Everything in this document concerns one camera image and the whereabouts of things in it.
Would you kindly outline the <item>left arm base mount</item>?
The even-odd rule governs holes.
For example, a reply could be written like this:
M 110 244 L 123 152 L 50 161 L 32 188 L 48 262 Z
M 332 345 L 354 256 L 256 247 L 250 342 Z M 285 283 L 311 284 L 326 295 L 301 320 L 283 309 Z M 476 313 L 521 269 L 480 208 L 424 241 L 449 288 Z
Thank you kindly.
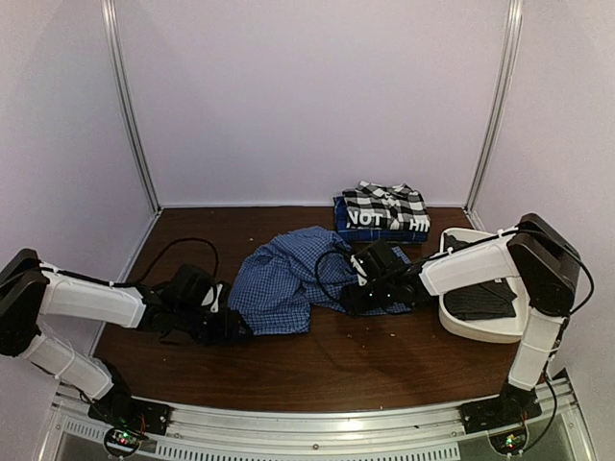
M 167 404 L 114 395 L 95 400 L 89 406 L 87 415 L 91 419 L 139 434 L 165 435 L 171 411 Z

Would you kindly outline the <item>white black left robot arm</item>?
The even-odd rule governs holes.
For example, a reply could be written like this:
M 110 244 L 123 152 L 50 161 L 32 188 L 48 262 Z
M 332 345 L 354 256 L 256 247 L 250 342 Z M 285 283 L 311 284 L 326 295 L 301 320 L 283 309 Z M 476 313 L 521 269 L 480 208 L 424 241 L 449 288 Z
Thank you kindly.
M 23 249 L 1 272 L 1 353 L 24 358 L 72 385 L 94 415 L 127 427 L 143 420 L 145 412 L 121 374 L 55 337 L 43 326 L 43 316 L 81 317 L 161 335 L 180 331 L 204 346 L 234 344 L 253 332 L 229 307 L 230 292 L 228 283 L 191 264 L 172 279 L 147 286 L 62 270 Z

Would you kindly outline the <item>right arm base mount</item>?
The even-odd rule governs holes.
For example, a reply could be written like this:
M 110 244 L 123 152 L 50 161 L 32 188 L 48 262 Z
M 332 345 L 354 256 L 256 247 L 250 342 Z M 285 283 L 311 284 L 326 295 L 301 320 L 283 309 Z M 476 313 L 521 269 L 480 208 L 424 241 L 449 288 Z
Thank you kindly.
M 474 400 L 459 407 L 461 421 L 466 434 L 493 431 L 508 426 L 520 426 L 530 418 L 542 415 L 539 403 L 530 402 L 521 406 L 513 400 L 500 397 Z

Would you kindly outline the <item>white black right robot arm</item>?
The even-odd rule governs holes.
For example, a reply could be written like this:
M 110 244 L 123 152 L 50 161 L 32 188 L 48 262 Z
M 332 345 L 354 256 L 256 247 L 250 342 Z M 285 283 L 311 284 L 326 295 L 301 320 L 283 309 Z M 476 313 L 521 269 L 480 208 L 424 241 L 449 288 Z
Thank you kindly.
M 517 344 L 500 393 L 462 405 L 469 429 L 539 414 L 535 387 L 575 310 L 583 269 L 577 250 L 539 215 L 493 234 L 450 228 L 438 253 L 412 263 L 377 241 L 350 264 L 357 282 L 343 288 L 340 303 L 351 315 L 436 301 L 451 334 Z

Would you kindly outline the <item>blue checked long sleeve shirt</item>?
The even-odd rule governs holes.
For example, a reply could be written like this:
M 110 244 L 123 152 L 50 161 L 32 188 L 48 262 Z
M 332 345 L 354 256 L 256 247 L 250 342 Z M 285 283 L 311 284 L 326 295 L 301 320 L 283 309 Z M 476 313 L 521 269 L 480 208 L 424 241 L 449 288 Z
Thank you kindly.
M 277 235 L 242 263 L 228 299 L 255 336 L 309 331 L 316 306 L 344 312 L 342 289 L 357 281 L 353 248 L 322 227 Z

